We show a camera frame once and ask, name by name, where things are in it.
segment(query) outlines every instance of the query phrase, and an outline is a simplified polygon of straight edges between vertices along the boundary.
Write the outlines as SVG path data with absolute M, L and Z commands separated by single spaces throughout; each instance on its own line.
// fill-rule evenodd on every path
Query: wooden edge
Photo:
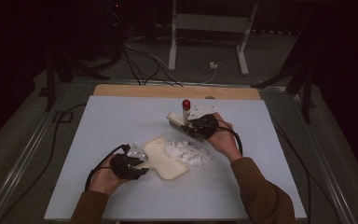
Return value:
M 222 87 L 172 87 L 100 84 L 95 88 L 93 95 L 199 99 L 208 97 L 230 100 L 261 100 L 260 94 L 256 89 Z

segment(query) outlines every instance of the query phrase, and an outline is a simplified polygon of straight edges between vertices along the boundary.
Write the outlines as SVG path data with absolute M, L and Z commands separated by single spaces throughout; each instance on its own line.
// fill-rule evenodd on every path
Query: aluminum rail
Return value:
M 302 113 L 300 111 L 301 101 L 298 98 L 298 95 L 293 96 L 291 98 L 291 102 L 293 104 L 293 108 L 297 112 L 300 118 L 302 118 Z M 310 128 L 310 125 L 306 123 L 305 120 L 300 119 L 301 125 L 303 126 L 304 131 L 307 136 L 310 138 L 310 143 L 312 148 L 314 149 L 314 155 L 316 156 L 316 161 L 318 162 L 319 169 L 324 177 L 324 182 L 330 192 L 330 196 L 336 206 L 340 223 L 342 224 L 356 224 L 356 219 L 349 208 L 347 201 L 345 200 L 345 196 L 342 192 L 341 187 L 339 186 L 336 177 L 333 174 L 333 171 L 330 168 L 330 165 L 324 155 L 323 149 L 319 144 L 315 133 Z
M 34 134 L 28 141 L 27 146 L 18 157 L 16 163 L 12 166 L 11 170 L 7 174 L 4 184 L 0 188 L 0 217 L 3 215 L 7 202 L 10 200 L 14 190 L 19 184 L 22 175 L 25 172 L 28 164 L 30 163 L 34 153 L 36 152 L 40 141 L 42 140 L 46 129 L 54 118 L 57 112 L 58 105 L 63 99 L 63 96 L 69 90 L 69 84 L 63 83 L 58 92 L 56 103 L 52 106 L 49 112 L 46 112 L 39 124 L 37 125 Z

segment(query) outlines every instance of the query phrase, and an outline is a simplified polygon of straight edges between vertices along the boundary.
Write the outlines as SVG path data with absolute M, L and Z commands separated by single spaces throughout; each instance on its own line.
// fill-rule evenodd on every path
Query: white table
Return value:
M 109 89 L 109 86 L 101 86 L 99 90 L 106 88 Z M 164 89 L 167 90 L 167 96 L 174 92 L 181 92 L 177 93 L 180 95 L 192 91 L 213 94 L 209 88 L 133 86 L 116 88 L 116 90 L 120 89 L 131 91 L 138 89 L 135 95 L 142 94 L 145 90 L 149 90 L 149 93 L 159 91 L 159 94 L 162 94 L 161 90 Z M 247 92 L 247 90 L 224 88 L 215 92 L 219 91 L 237 94 Z M 170 127 L 165 119 L 169 112 L 181 112 L 182 100 L 183 98 L 91 96 L 62 167 L 45 219 L 70 218 L 90 169 L 112 148 L 133 142 L 142 145 L 162 134 L 171 140 L 191 141 L 190 138 Z M 264 102 L 205 99 L 191 99 L 191 102 L 193 105 L 215 105 L 224 118 L 234 123 L 234 128 L 242 139 L 244 155 L 253 158 L 266 179 L 281 187 L 292 197 L 296 217 L 305 217 L 295 182 Z M 173 181 L 164 181 L 157 172 L 149 171 L 138 180 L 121 186 L 111 196 L 103 218 L 118 221 L 247 218 L 241 203 L 239 187 L 227 159 L 208 144 L 192 142 L 197 147 L 208 150 L 213 158 L 211 163 L 202 167 L 191 167 L 189 172 Z

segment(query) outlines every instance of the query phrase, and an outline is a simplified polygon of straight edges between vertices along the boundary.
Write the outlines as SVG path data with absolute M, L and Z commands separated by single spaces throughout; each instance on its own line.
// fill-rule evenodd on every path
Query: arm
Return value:
M 232 128 L 219 114 L 214 114 L 220 126 Z M 234 136 L 216 132 L 208 142 L 225 155 L 241 189 L 241 199 L 250 219 L 258 223 L 296 223 L 292 200 L 280 188 L 269 183 L 250 158 L 238 151 Z
M 120 185 L 128 182 L 128 180 L 115 176 L 110 169 L 109 162 L 114 156 L 112 155 L 101 165 L 102 169 L 95 172 L 89 184 L 89 190 L 81 194 L 76 209 L 72 214 L 71 224 L 99 224 L 109 196 Z

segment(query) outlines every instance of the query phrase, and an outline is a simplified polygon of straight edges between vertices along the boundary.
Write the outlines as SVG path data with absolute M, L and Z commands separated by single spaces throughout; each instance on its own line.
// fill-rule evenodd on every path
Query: brown sleeve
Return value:
M 108 200 L 106 194 L 95 191 L 84 191 L 76 209 L 71 217 L 71 224 L 99 224 L 103 216 L 104 209 Z
M 252 159 L 238 159 L 231 168 L 241 189 L 243 206 L 254 224 L 296 223 L 289 195 L 268 182 Z

